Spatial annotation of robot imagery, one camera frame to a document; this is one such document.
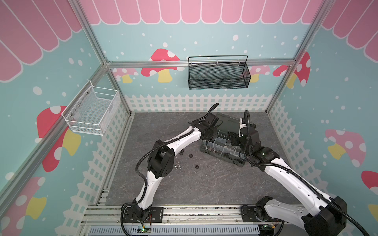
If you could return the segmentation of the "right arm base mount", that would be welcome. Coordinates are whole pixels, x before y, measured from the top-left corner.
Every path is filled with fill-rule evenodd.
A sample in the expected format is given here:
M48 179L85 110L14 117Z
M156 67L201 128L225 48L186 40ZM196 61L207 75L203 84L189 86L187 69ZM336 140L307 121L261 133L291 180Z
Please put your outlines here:
M276 218L271 218L267 215L267 213L261 208L256 206L248 206L242 205L240 207L242 220L244 223L246 222L273 222L274 224L280 223L281 220Z

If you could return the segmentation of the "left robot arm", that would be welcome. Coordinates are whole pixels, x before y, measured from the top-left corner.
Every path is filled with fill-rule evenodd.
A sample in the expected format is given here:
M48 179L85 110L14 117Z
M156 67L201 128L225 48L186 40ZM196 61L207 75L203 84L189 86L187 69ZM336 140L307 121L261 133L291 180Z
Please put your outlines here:
M166 176L174 168L175 157L187 146L199 140L211 140L216 137L216 124L219 118L212 111L219 106L215 103L206 115L190 122L190 126L183 133L167 141L157 140L153 148L147 152L135 167L144 185L140 194L132 203L125 203L121 207L121 217L126 216L127 209L131 209L132 216L142 222L150 214L154 196Z

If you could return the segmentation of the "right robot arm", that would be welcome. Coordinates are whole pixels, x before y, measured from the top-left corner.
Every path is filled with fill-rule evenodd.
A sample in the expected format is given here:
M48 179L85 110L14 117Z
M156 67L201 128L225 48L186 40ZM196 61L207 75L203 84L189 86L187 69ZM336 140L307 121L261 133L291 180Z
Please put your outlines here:
M256 204L263 217L277 218L296 225L309 236L337 236L347 222L362 235L368 235L347 214L347 204L342 198L333 198L320 191L291 169L275 151L261 144L256 126L251 123L249 111L245 111L244 117L240 119L238 135L234 143L240 145L246 161L278 181L302 204L302 207L294 207L266 196Z

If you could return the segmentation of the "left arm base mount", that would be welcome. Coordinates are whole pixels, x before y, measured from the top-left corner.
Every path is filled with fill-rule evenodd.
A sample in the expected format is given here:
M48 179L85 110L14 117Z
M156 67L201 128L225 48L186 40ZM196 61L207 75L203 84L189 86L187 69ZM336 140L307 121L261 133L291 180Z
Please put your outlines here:
M161 223L163 207L149 207L142 209L138 205L127 207L123 213L124 223Z

